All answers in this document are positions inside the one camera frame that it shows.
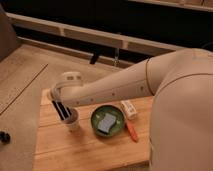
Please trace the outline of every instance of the sponge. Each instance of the sponge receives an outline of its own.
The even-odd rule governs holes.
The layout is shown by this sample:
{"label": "sponge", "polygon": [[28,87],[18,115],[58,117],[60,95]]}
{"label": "sponge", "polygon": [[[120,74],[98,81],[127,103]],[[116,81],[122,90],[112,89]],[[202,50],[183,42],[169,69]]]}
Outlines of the sponge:
{"label": "sponge", "polygon": [[116,116],[106,113],[104,118],[98,123],[98,130],[109,134],[109,130],[116,123],[116,119]]}

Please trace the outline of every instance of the wooden table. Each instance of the wooden table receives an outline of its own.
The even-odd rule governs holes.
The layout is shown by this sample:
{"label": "wooden table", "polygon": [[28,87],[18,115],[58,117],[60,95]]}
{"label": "wooden table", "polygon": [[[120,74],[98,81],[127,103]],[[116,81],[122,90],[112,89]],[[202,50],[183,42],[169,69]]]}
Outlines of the wooden table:
{"label": "wooden table", "polygon": [[[80,129],[69,132],[51,102],[42,93],[39,128],[34,160],[35,171],[109,170],[149,159],[149,117],[152,97],[131,100],[138,111],[133,121],[139,142],[127,130],[112,138],[97,137],[90,125],[91,113],[99,105],[79,107]],[[118,102],[105,103],[120,107]]]}

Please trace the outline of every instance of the floor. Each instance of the floor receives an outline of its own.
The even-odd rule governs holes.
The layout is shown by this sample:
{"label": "floor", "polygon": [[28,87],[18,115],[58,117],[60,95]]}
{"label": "floor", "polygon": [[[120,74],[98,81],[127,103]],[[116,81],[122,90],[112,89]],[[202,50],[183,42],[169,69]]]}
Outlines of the floor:
{"label": "floor", "polygon": [[[9,132],[11,143],[0,144],[0,171],[33,170],[39,104],[42,89],[49,88],[66,71],[80,71],[92,82],[120,69],[22,45],[0,63],[0,130]],[[116,171],[148,171],[134,165]]]}

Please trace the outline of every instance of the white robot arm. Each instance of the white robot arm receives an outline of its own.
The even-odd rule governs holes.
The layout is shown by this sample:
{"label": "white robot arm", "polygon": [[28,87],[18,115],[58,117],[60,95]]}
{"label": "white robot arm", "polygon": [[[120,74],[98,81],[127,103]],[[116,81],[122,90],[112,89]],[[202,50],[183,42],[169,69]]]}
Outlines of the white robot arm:
{"label": "white robot arm", "polygon": [[185,49],[87,85],[79,73],[65,73],[50,95],[62,120],[77,106],[155,95],[150,170],[212,171],[212,87],[213,54]]}

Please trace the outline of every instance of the green bowl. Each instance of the green bowl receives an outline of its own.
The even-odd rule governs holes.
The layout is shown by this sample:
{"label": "green bowl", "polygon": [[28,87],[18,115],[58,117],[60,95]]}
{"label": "green bowl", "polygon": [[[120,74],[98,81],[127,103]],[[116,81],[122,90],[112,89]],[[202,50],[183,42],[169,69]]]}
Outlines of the green bowl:
{"label": "green bowl", "polygon": [[[109,134],[104,134],[103,132],[98,130],[99,122],[104,118],[105,114],[109,113],[116,117],[116,123],[110,128]],[[125,120],[123,113],[120,109],[112,105],[103,105],[98,107],[93,113],[91,117],[91,124],[94,132],[102,137],[112,137],[119,133],[125,126]]]}

